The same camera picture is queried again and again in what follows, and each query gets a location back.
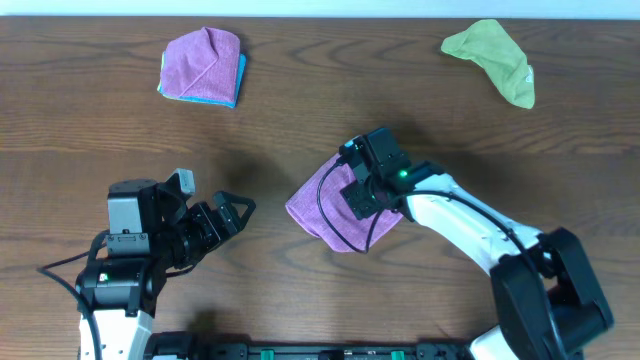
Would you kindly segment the purple microfibre cloth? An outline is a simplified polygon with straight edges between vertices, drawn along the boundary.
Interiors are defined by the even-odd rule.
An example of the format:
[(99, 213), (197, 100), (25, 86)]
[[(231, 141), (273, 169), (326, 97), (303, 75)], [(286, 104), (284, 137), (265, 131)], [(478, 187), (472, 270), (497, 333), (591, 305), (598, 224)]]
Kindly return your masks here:
[[(353, 252), (323, 219), (317, 204), (317, 188), (325, 173), (336, 163), (339, 155), (333, 155), (286, 202), (289, 215), (311, 236), (323, 240), (335, 252)], [(325, 179), (321, 190), (321, 203), (326, 218), (336, 230), (355, 248), (365, 249), (365, 243), (373, 217), (358, 220), (340, 191), (356, 178), (347, 166), (339, 166)]]

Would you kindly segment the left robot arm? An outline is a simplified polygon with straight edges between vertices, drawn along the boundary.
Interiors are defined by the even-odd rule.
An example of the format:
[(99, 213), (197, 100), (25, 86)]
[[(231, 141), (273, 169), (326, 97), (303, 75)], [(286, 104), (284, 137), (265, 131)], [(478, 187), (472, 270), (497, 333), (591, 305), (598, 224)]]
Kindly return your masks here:
[(166, 281), (240, 233), (256, 208), (252, 199), (225, 191), (189, 205), (194, 192), (186, 170), (164, 182), (110, 186), (109, 228), (92, 243), (75, 284), (83, 313), (80, 358), (142, 358)]

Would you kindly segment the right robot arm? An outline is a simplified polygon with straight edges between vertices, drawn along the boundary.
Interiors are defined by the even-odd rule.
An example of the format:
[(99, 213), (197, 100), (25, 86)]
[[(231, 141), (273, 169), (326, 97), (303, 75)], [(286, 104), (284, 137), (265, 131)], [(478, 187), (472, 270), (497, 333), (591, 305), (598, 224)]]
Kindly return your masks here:
[(483, 203), (438, 165), (412, 163), (379, 128), (339, 149), (355, 175), (341, 191), (359, 220), (385, 211), (431, 229), (490, 278), (497, 325), (472, 340), (466, 359), (581, 359), (614, 325), (587, 254), (565, 228), (545, 233)]

